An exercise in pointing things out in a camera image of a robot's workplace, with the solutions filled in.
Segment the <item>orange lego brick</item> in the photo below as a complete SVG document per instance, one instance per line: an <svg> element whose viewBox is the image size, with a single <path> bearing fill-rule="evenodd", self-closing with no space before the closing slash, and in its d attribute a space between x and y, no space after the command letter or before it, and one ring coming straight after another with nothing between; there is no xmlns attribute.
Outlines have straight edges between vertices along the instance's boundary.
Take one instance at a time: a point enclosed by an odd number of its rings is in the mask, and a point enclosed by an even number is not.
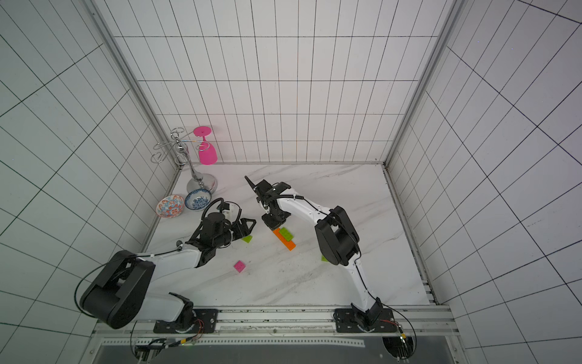
<svg viewBox="0 0 582 364"><path fill-rule="evenodd" d="M278 238L280 241L282 241L282 242L286 242L286 239L285 239L285 237L284 237L284 236L283 236L283 235L280 233L280 229L279 229L279 228L278 228L278 229L275 229L275 230L273 231L273 233L274 233L274 235L275 235L275 236L276 236L276 237L277 237L277 238Z"/></svg>
<svg viewBox="0 0 582 364"><path fill-rule="evenodd" d="M282 243L289 251L293 250L296 247L296 245L293 241L282 240Z"/></svg>

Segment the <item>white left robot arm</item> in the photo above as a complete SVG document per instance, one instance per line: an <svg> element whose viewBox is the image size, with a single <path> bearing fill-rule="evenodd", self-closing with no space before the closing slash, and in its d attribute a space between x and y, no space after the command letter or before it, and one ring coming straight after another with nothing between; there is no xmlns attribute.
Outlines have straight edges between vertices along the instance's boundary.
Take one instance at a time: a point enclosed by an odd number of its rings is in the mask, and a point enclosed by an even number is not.
<svg viewBox="0 0 582 364"><path fill-rule="evenodd" d="M188 241L161 253L120 250L108 262L92 270L92 283L83 293L74 292L77 309L112 329L139 321L154 321L178 333L199 323L193 302L177 293L159 294L150 285L179 271L201 268L218 250L247 238L256 220L238 212L230 218L233 202L217 198L204 209L201 221Z"/></svg>

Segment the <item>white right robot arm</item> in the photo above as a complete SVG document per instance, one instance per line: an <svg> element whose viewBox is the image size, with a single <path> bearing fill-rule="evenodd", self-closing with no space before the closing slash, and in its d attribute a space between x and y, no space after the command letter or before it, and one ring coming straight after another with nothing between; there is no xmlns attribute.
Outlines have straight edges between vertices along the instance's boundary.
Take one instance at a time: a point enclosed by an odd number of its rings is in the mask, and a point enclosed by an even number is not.
<svg viewBox="0 0 582 364"><path fill-rule="evenodd" d="M313 203L284 182L270 184L261 180L254 184L248 177L245 180L265 210L262 221L269 229L281 228L292 215L313 226L322 256L330 264L344 267L359 292L361 303L351 305L353 324L363 332L372 332L382 314L383 303L366 288L360 271L359 235L345 209L340 206L330 209Z"/></svg>

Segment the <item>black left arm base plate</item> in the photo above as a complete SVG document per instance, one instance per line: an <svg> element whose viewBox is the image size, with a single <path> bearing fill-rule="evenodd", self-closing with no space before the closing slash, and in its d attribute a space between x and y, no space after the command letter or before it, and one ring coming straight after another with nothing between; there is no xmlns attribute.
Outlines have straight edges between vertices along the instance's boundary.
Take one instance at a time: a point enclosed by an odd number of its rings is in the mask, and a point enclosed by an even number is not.
<svg viewBox="0 0 582 364"><path fill-rule="evenodd" d="M157 321L153 332L176 335L212 334L215 332L218 313L217 309L190 309L174 322Z"/></svg>

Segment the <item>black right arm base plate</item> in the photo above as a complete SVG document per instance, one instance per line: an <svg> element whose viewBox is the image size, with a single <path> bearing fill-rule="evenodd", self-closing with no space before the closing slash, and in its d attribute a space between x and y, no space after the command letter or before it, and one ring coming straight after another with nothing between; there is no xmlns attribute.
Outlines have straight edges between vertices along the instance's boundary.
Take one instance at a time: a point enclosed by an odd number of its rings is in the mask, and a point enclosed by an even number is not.
<svg viewBox="0 0 582 364"><path fill-rule="evenodd" d="M396 333L393 312L382 309L376 313L360 313L358 309L335 309L333 321L336 331L343 334Z"/></svg>

